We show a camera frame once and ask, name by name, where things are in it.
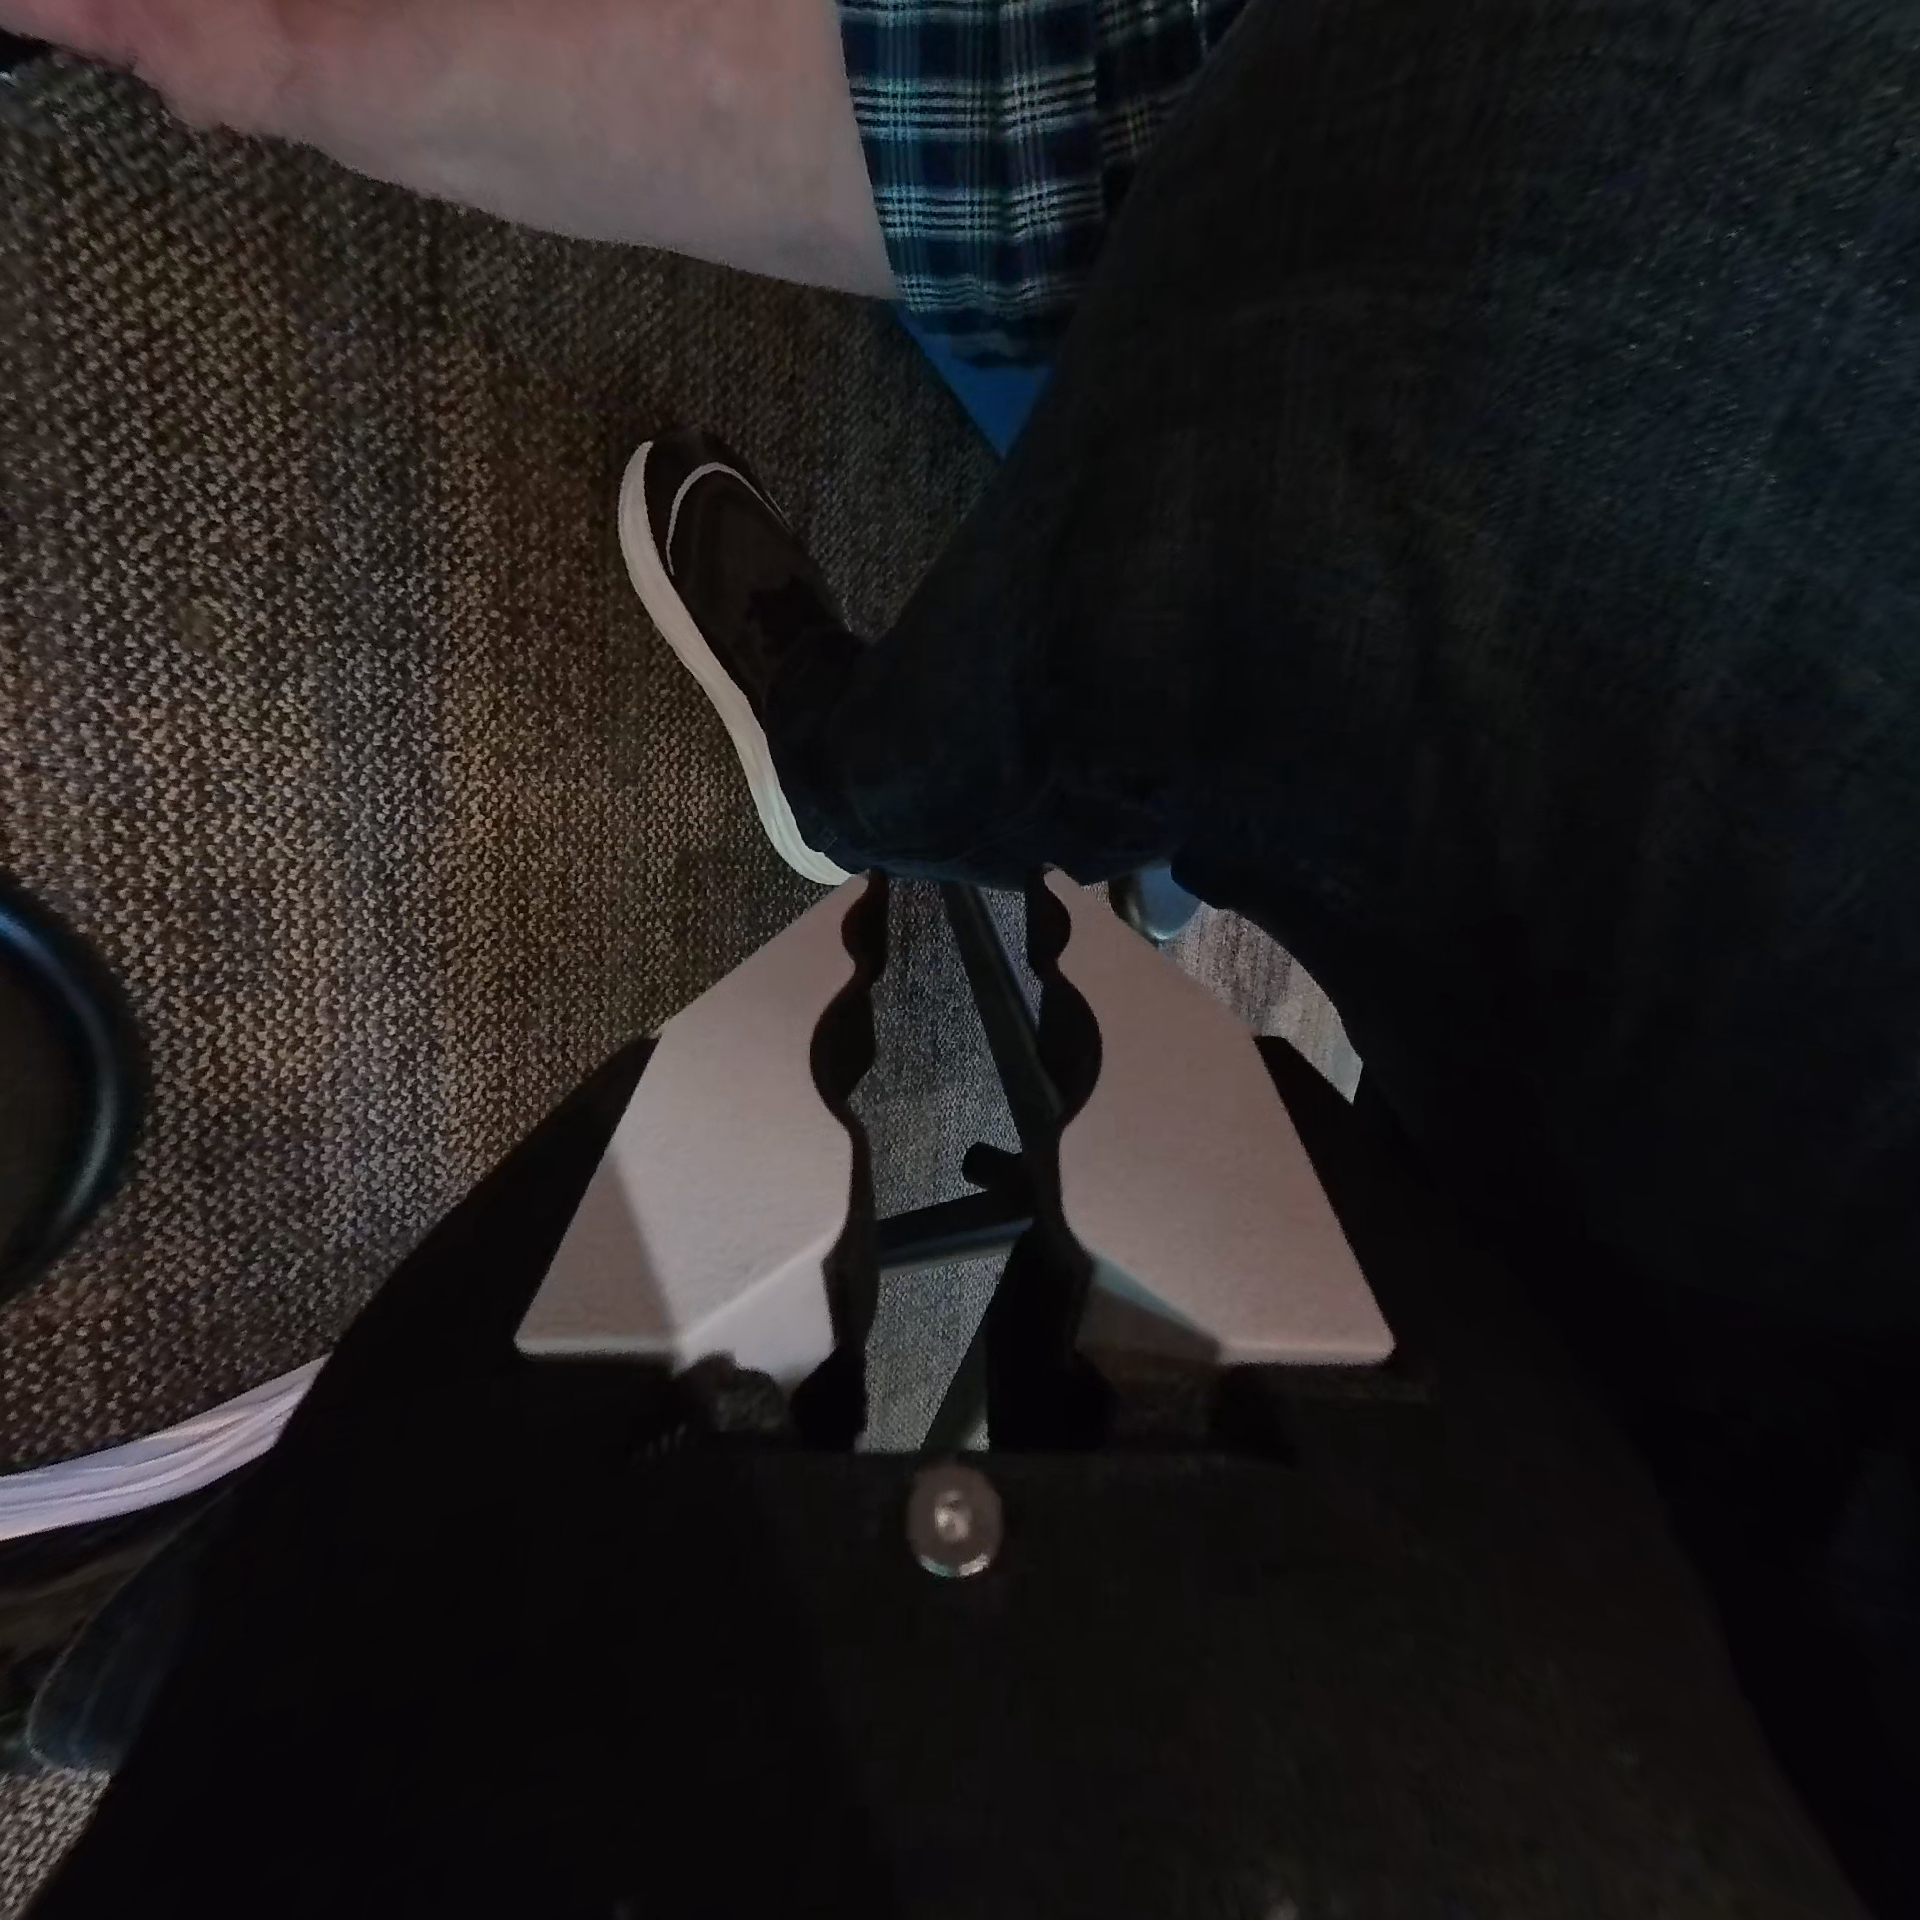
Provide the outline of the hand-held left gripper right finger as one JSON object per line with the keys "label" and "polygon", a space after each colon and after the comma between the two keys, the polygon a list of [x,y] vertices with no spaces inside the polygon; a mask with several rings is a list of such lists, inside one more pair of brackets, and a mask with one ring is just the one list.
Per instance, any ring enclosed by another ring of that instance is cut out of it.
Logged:
{"label": "hand-held left gripper right finger", "polygon": [[995,1282],[995,1452],[1284,1452],[1289,1381],[1374,1381],[1390,1311],[1264,1042],[1106,894],[1030,886],[1056,1118]]}

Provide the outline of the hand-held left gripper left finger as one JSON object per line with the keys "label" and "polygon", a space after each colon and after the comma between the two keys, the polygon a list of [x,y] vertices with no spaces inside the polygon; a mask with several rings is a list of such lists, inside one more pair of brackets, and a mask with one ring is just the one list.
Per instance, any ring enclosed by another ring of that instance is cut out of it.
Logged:
{"label": "hand-held left gripper left finger", "polygon": [[873,1424],[886,875],[851,875],[673,1011],[515,1321],[528,1355],[764,1371],[802,1450]]}

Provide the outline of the person's right forearm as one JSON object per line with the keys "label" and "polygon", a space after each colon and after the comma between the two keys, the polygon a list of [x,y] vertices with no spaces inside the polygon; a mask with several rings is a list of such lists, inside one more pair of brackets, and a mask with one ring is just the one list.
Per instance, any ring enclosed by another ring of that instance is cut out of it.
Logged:
{"label": "person's right forearm", "polygon": [[515,226],[893,303],[828,0],[10,0],[10,35]]}

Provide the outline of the black chair base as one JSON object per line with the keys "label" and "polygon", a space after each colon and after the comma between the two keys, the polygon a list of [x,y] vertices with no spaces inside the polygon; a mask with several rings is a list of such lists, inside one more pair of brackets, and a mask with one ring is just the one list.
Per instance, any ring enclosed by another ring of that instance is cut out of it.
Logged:
{"label": "black chair base", "polygon": [[970,997],[977,997],[1020,1155],[977,1142],[970,1194],[877,1219],[877,1277],[1014,1258],[1014,1244],[1035,1225],[1042,1142],[1065,1122],[1065,1101],[1042,1068],[1042,1019],[1030,1006],[1020,962],[1014,962],[988,902],[977,886],[935,886],[935,902],[943,902],[955,947],[964,947],[964,970],[970,970]]}

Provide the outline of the black white-soled shoe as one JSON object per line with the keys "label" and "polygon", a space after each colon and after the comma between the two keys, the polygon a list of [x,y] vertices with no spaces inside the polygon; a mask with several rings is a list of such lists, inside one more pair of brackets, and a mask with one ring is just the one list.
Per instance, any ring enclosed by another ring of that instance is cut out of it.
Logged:
{"label": "black white-soled shoe", "polygon": [[754,466],[706,425],[633,442],[613,530],[650,631],[742,750],[768,849],[816,886],[851,886],[851,869],[802,845],[768,748],[774,680],[789,668],[843,668],[864,648],[823,561]]}
{"label": "black white-soled shoe", "polygon": [[208,1547],[323,1355],[188,1424],[0,1485],[0,1775],[116,1775],[173,1681]]}

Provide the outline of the person's dark trousers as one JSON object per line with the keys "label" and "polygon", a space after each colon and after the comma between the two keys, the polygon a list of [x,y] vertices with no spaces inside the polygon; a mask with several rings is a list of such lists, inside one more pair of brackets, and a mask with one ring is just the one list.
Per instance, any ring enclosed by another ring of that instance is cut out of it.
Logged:
{"label": "person's dark trousers", "polygon": [[816,849],[1173,867],[1566,1230],[1748,1577],[1916,1640],[1916,9],[1245,9]]}

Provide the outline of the blue chair seat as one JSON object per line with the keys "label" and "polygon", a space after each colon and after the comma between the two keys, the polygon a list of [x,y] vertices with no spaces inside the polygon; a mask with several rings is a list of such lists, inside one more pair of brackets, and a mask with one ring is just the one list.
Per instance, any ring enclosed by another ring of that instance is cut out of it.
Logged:
{"label": "blue chair seat", "polygon": [[1014,461],[1014,442],[1030,438],[1030,420],[1046,390],[1046,358],[970,358],[943,331],[911,316],[911,303],[893,303],[893,316],[918,341],[918,353],[932,358],[932,380],[955,390],[955,403],[977,420],[977,438],[995,461]]}

